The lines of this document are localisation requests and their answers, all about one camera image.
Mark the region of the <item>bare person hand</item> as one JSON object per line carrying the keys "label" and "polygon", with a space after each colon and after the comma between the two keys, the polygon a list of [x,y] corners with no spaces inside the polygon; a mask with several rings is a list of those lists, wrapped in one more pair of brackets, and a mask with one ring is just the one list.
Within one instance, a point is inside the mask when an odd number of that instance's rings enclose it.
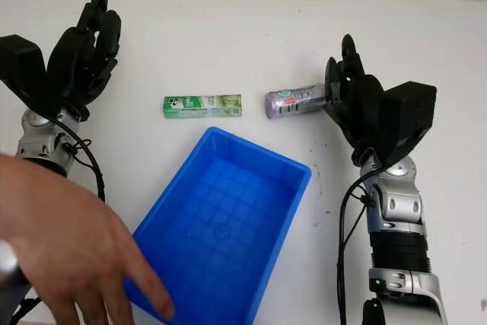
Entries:
{"label": "bare person hand", "polygon": [[58,324],[132,324],[130,278],[160,317],[173,301],[119,216],[91,191],[1,156],[1,239]]}

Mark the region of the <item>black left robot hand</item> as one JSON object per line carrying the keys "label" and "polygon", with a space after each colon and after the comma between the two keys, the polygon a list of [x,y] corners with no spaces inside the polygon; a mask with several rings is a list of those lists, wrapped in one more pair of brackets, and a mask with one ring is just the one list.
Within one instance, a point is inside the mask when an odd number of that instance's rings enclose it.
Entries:
{"label": "black left robot hand", "polygon": [[91,0],[78,23],[68,28],[55,45],[46,77],[55,108],[67,109],[84,122],[90,116],[87,105],[100,96],[117,64],[121,18],[107,8],[108,0]]}

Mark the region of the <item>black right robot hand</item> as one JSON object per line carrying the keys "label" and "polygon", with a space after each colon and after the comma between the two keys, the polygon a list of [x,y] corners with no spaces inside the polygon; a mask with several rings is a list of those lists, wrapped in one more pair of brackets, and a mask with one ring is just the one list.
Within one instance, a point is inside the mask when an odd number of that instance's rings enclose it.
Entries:
{"label": "black right robot hand", "polygon": [[378,113],[384,89],[367,74],[351,35],[342,39],[342,59],[329,58],[325,69],[323,109],[352,146],[352,163],[360,167],[378,150]]}

